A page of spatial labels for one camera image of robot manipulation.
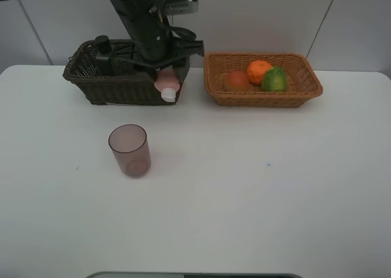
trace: translucent cup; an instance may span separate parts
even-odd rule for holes
[[[138,125],[123,125],[109,136],[109,146],[121,171],[130,177],[141,177],[151,167],[147,133]]]

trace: wicker basket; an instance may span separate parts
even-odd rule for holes
[[[130,45],[129,40],[111,40],[113,45]],[[101,76],[95,63],[98,49],[94,47],[93,41],[83,43],[77,52],[70,58],[64,70],[64,78],[77,85],[86,98],[95,105],[110,104],[131,104],[160,106],[175,103],[167,103],[161,98],[161,94],[153,85],[153,81],[140,81],[136,79],[134,65],[131,63],[122,64],[118,76]],[[184,73],[181,73],[181,88],[183,80],[188,74],[189,66]]]
[[[288,76],[288,90],[284,93],[263,92],[256,86],[251,86],[248,92],[226,92],[223,89],[228,73],[247,71],[248,65],[255,60],[281,66]],[[297,108],[323,93],[307,59],[297,54],[211,53],[205,58],[205,88],[216,103],[223,106]]]

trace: white bottle cap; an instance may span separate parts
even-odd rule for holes
[[[166,87],[161,91],[161,98],[166,102],[173,103],[175,102],[176,97],[177,92],[170,87]]]

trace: wall seam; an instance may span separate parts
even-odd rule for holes
[[[323,19],[322,19],[322,22],[320,23],[320,26],[319,26],[319,28],[318,28],[318,31],[317,31],[316,34],[315,34],[315,38],[314,38],[313,41],[312,41],[312,44],[311,44],[311,46],[310,46],[310,49],[308,50],[308,53],[307,53],[307,55],[306,55],[306,58],[308,58],[309,55],[310,55],[310,53],[311,53],[312,47],[313,47],[314,44],[315,44],[316,38],[318,38],[318,35],[319,35],[319,33],[320,33],[320,30],[321,30],[321,28],[322,28],[322,26],[323,26],[324,21],[326,20],[328,14],[329,14],[329,11],[330,11],[331,6],[332,6],[333,3],[334,3],[334,0],[331,0],[331,2],[330,2],[330,4],[329,4],[329,7],[328,7],[327,10],[326,10],[326,13],[324,14],[324,17],[323,17]]]
[[[23,12],[23,14],[24,14],[24,17],[26,17],[27,22],[29,23],[29,25],[30,25],[30,27],[31,27],[31,29],[32,29],[32,31],[33,31],[35,37],[36,37],[37,40],[38,40],[39,45],[41,46],[43,52],[45,53],[45,56],[46,56],[48,62],[50,63],[50,65],[53,65],[53,62],[52,62],[52,60],[50,59],[50,56],[49,56],[49,54],[48,54],[48,52],[47,52],[45,46],[43,45],[42,40],[41,40],[40,36],[38,35],[38,32],[37,32],[37,30],[35,29],[35,26],[34,26],[34,24],[32,23],[31,18],[30,18],[30,16],[29,16],[28,13],[27,13],[26,8],[24,7],[24,5],[23,5],[23,3],[22,3],[21,0],[17,0],[17,1],[18,1],[18,3],[19,3],[19,6],[20,6],[21,9],[22,9],[22,12]]]

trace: light brown wicker basket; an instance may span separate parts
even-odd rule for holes
[[[281,66],[288,76],[288,90],[263,92],[261,88],[251,86],[248,92],[226,92],[223,88],[225,76],[235,70],[246,72],[255,60]],[[298,54],[209,53],[204,66],[206,91],[223,106],[297,108],[323,93],[307,59]]]

